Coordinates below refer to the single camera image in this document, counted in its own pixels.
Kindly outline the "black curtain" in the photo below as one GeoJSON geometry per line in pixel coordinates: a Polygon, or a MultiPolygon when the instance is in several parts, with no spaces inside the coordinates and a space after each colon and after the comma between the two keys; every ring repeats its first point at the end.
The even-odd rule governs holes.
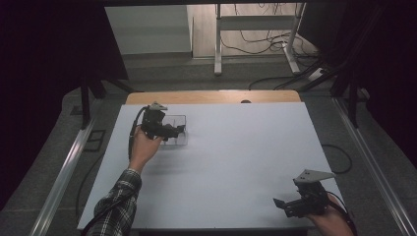
{"type": "Polygon", "coordinates": [[[417,167],[417,0],[320,0],[298,33],[337,70],[330,89],[365,89],[373,118],[417,167]]]}
{"type": "Polygon", "coordinates": [[[83,79],[127,73],[105,8],[85,0],[0,0],[0,210],[83,79]]]}

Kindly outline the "wooden table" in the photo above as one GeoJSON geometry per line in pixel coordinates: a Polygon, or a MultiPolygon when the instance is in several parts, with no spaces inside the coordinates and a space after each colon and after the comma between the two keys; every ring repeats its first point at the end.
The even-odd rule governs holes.
{"type": "Polygon", "coordinates": [[[151,104],[157,101],[161,104],[215,104],[241,103],[244,100],[251,103],[300,102],[301,98],[295,90],[187,90],[133,92],[128,95],[126,103],[151,104]]]}

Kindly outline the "white board sheet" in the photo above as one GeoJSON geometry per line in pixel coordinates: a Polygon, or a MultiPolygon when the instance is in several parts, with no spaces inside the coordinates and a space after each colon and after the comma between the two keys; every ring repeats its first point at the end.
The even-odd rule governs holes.
{"type": "Polygon", "coordinates": [[[302,102],[171,104],[187,143],[162,146],[142,173],[136,230],[306,229],[275,200],[294,178],[330,167],[302,102]]]}

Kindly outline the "black metal stand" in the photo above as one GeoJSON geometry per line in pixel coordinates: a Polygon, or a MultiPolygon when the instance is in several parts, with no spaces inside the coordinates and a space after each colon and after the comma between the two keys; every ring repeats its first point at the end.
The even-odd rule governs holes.
{"type": "Polygon", "coordinates": [[[304,92],[312,89],[323,82],[337,77],[336,81],[331,86],[329,92],[332,97],[341,97],[343,93],[348,90],[348,108],[347,117],[352,125],[357,128],[358,123],[356,119],[357,101],[358,101],[358,81],[354,76],[354,62],[351,59],[346,59],[343,63],[331,69],[329,72],[319,76],[312,82],[307,83],[297,89],[298,92],[304,92]]]}
{"type": "Polygon", "coordinates": [[[107,81],[121,90],[132,93],[136,92],[135,89],[123,84],[119,80],[113,79],[103,72],[96,71],[89,76],[81,76],[81,101],[82,101],[82,116],[83,124],[81,129],[84,130],[90,120],[92,119],[89,103],[89,93],[92,92],[93,96],[98,99],[103,99],[106,96],[106,90],[103,85],[103,81],[107,81]]]}

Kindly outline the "white metal desk frame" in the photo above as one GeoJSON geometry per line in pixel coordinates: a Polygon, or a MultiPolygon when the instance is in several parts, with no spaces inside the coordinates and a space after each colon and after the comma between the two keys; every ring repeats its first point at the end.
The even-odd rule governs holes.
{"type": "Polygon", "coordinates": [[[215,51],[214,74],[219,76],[222,72],[221,32],[226,30],[289,30],[287,42],[283,42],[283,52],[293,74],[301,71],[293,55],[293,42],[299,28],[305,4],[295,7],[295,13],[283,16],[221,16],[221,5],[215,5],[215,51]]]}

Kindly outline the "clear acrylic organizer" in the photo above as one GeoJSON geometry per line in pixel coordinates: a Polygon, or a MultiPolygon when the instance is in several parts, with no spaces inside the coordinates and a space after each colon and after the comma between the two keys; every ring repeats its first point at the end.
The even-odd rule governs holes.
{"type": "Polygon", "coordinates": [[[169,125],[177,127],[179,125],[185,125],[184,133],[180,133],[178,138],[171,138],[167,142],[163,141],[164,146],[185,146],[188,143],[188,131],[187,131],[187,118],[185,115],[166,115],[162,119],[164,126],[169,125]]]}

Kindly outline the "person's left hand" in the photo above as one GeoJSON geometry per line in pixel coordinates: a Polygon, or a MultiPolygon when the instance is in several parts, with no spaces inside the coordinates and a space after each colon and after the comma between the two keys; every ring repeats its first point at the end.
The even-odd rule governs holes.
{"type": "Polygon", "coordinates": [[[134,142],[131,148],[129,168],[142,173],[147,162],[156,154],[163,137],[150,139],[140,126],[136,128],[134,142]]]}

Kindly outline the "black rectangular floor frame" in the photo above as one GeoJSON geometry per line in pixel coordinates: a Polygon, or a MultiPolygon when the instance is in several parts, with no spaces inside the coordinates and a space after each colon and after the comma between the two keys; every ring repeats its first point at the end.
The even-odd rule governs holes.
{"type": "Polygon", "coordinates": [[[84,151],[97,152],[100,151],[105,137],[105,130],[92,130],[86,141],[84,151]]]}

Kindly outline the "white cabinet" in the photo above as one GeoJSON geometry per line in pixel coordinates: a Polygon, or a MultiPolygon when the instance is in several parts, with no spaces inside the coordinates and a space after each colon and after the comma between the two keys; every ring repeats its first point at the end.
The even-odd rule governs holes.
{"type": "Polygon", "coordinates": [[[185,5],[106,7],[105,12],[124,55],[192,51],[185,5]]]}

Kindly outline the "person's right hand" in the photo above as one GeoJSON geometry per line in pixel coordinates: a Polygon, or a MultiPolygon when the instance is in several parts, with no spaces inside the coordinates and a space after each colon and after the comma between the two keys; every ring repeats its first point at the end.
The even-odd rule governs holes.
{"type": "Polygon", "coordinates": [[[322,215],[307,214],[323,236],[354,236],[343,215],[334,207],[328,206],[322,215]]]}

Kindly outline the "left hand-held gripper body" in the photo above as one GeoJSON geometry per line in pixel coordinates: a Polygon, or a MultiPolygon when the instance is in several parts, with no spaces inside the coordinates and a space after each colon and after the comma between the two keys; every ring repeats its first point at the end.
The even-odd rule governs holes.
{"type": "Polygon", "coordinates": [[[141,129],[151,140],[156,137],[163,137],[165,141],[169,139],[170,130],[167,126],[162,125],[162,120],[165,117],[164,110],[166,110],[166,107],[156,101],[146,107],[141,129]]]}

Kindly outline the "white power strip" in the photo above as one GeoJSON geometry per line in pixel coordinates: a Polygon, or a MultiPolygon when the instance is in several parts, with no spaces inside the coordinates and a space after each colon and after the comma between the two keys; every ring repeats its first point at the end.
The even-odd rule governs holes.
{"type": "Polygon", "coordinates": [[[319,78],[321,75],[323,75],[325,72],[326,72],[325,69],[319,68],[309,76],[308,80],[309,81],[314,81],[317,78],[319,78]]]}

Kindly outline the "aluminium rail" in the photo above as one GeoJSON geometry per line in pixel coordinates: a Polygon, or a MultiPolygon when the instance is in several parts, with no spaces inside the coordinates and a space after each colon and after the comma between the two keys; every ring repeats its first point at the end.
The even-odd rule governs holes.
{"type": "Polygon", "coordinates": [[[402,236],[417,236],[417,228],[410,220],[409,214],[406,212],[404,205],[400,201],[398,194],[387,181],[387,177],[383,173],[380,165],[377,163],[374,154],[371,152],[366,140],[358,128],[355,128],[348,117],[348,109],[343,104],[342,98],[333,98],[332,103],[339,113],[348,133],[353,140],[353,143],[358,148],[358,151],[365,162],[374,182],[377,185],[387,208],[392,215],[397,227],[402,236]]]}
{"type": "Polygon", "coordinates": [[[46,236],[53,217],[72,178],[79,158],[84,150],[94,123],[95,120],[91,119],[87,125],[78,132],[46,201],[34,222],[29,236],[46,236]]]}

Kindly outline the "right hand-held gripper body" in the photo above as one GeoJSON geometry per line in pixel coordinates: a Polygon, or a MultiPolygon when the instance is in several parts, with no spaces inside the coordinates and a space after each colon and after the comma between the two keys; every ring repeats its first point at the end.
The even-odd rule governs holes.
{"type": "Polygon", "coordinates": [[[307,214],[323,214],[328,205],[328,194],[321,181],[334,178],[329,172],[305,169],[293,179],[300,199],[283,207],[288,217],[303,217],[307,214]]]}

